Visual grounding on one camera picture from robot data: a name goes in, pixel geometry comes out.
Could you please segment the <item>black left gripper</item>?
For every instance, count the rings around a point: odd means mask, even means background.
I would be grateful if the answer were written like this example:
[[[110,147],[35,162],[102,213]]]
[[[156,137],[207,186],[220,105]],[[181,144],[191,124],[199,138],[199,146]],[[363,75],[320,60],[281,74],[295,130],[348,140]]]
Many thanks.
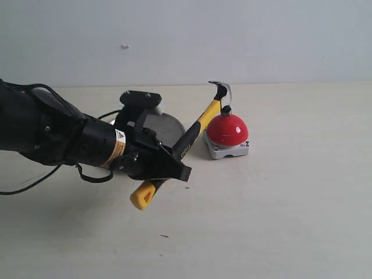
[[[116,168],[133,180],[188,181],[191,168],[174,154],[172,147],[185,134],[185,128],[175,117],[147,111],[130,115],[122,110],[114,127],[126,135],[123,158]]]

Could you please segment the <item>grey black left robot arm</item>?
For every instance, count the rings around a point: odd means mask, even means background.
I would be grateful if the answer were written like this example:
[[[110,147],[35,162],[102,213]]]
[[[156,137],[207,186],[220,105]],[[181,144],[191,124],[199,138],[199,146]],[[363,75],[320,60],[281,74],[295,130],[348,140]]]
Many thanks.
[[[191,168],[144,127],[161,96],[126,91],[113,124],[81,112],[44,84],[1,82],[1,149],[46,166],[101,167],[135,180],[187,181]]]

